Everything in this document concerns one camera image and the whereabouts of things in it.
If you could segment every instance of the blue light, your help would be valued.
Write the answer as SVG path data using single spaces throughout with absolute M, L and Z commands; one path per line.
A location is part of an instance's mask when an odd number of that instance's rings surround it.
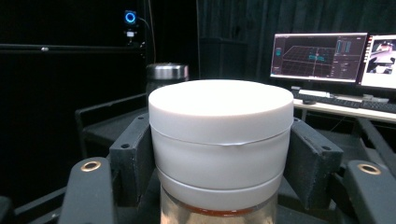
M 136 15 L 133 12 L 125 13 L 125 21 L 128 23 L 134 23 L 136 21 Z

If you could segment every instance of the monitor screen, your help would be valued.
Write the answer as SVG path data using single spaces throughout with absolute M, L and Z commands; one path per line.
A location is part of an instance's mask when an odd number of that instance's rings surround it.
M 367 33 L 276 34 L 271 77 L 355 83 Z
M 396 90 L 396 35 L 370 35 L 358 81 L 363 87 Z

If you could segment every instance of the keyboard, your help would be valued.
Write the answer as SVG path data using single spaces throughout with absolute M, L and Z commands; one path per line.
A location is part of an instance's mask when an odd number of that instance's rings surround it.
M 356 102 L 356 101 L 348 101 L 348 100 L 342 100 L 342 99 L 337 99 L 337 98 L 300 94 L 296 91 L 293 92 L 293 96 L 294 96 L 294 99 L 314 100 L 318 103 L 327 104 L 327 105 L 339 105 L 339 106 L 355 108 L 355 109 L 361 108 L 361 102 Z
M 363 101 L 361 102 L 361 108 L 396 114 L 396 104 Z

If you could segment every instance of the white desk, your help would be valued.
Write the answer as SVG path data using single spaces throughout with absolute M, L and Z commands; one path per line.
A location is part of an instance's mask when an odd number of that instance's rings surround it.
M 327 105 L 316 103 L 314 105 L 303 105 L 302 100 L 294 99 L 294 108 L 303 110 L 302 120 L 305 120 L 306 111 L 318 111 L 322 113 L 336 114 L 350 117 L 361 117 L 371 120 L 379 120 L 384 122 L 396 123 L 396 114 L 390 114 L 380 111 L 367 110 L 367 109 L 355 109 L 338 105 Z

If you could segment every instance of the plastic jar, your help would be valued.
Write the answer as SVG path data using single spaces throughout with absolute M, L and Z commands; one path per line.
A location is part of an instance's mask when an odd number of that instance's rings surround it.
M 189 81 L 154 91 L 148 112 L 162 223 L 276 223 L 291 92 L 240 80 Z

